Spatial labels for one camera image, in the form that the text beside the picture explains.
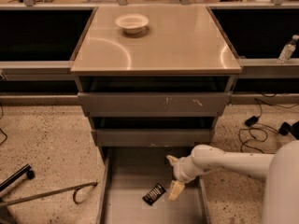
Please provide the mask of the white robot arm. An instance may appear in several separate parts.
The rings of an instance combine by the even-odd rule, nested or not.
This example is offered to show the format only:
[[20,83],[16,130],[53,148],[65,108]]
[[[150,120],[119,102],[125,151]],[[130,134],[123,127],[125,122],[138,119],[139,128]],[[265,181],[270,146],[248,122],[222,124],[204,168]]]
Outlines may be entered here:
[[246,175],[265,183],[262,224],[299,224],[299,141],[274,154],[226,152],[198,145],[190,155],[167,157],[173,167],[169,199],[174,201],[196,177],[218,169]]

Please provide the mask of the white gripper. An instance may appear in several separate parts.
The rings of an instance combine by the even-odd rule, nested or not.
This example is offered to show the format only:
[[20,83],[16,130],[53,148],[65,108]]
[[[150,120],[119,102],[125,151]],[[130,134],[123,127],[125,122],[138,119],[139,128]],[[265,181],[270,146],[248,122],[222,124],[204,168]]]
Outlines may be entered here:
[[185,184],[193,181],[197,176],[203,173],[203,169],[197,166],[192,156],[177,158],[172,155],[167,155],[171,166],[173,166],[173,174],[176,180],[171,181],[169,201],[175,201],[181,192],[185,189]]

